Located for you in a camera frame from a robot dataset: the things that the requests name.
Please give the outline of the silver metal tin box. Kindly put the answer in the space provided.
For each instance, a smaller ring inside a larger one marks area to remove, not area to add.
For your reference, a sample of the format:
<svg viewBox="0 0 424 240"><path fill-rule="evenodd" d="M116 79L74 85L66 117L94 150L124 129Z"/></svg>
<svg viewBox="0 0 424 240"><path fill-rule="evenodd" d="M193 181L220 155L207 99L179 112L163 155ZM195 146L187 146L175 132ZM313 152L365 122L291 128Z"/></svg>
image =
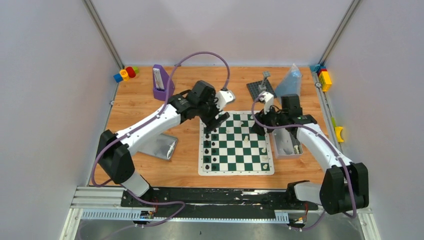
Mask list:
<svg viewBox="0 0 424 240"><path fill-rule="evenodd" d="M285 128L275 129L270 137L277 160L297 159L304 153L302 144Z"/></svg>

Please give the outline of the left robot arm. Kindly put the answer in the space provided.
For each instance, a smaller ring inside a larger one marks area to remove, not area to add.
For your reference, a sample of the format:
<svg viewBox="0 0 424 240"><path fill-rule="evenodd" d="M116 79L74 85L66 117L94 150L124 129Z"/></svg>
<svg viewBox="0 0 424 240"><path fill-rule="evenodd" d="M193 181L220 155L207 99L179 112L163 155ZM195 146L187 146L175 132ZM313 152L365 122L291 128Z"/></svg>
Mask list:
<svg viewBox="0 0 424 240"><path fill-rule="evenodd" d="M136 171L132 156L149 140L195 117L201 119L207 131L215 130L229 118L222 111L235 100L231 90L216 91L211 84L199 80L192 89L171 96L134 125L116 133L105 130L99 138L95 162L112 182L131 191L135 202L149 206L153 201L151 185Z"/></svg>

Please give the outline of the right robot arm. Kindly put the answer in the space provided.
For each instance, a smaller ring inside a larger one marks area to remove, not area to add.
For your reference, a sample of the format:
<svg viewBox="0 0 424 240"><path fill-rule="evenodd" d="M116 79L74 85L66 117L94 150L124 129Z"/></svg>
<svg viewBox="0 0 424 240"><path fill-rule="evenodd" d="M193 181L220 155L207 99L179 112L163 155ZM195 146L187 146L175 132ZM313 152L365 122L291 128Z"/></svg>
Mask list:
<svg viewBox="0 0 424 240"><path fill-rule="evenodd" d="M321 205L330 215L357 211L369 205L369 174L362 163L355 163L326 137L316 119L304 114L300 98L296 94L281 98L281 109L274 106L273 94L264 91L253 101L263 104L263 109L252 114L253 130L265 135L274 130L285 129L304 145L324 170L321 184L308 180L292 182L287 185L286 204L298 209L305 202Z"/></svg>

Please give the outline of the green white chess board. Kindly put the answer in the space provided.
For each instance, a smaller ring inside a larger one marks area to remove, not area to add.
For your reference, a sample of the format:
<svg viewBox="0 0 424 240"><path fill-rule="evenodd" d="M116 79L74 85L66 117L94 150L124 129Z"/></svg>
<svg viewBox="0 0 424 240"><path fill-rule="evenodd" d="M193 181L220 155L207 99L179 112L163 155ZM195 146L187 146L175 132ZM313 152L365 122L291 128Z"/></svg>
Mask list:
<svg viewBox="0 0 424 240"><path fill-rule="evenodd" d="M199 122L200 176L270 176L275 173L270 137L253 132L251 111L229 111L229 118L207 132Z"/></svg>

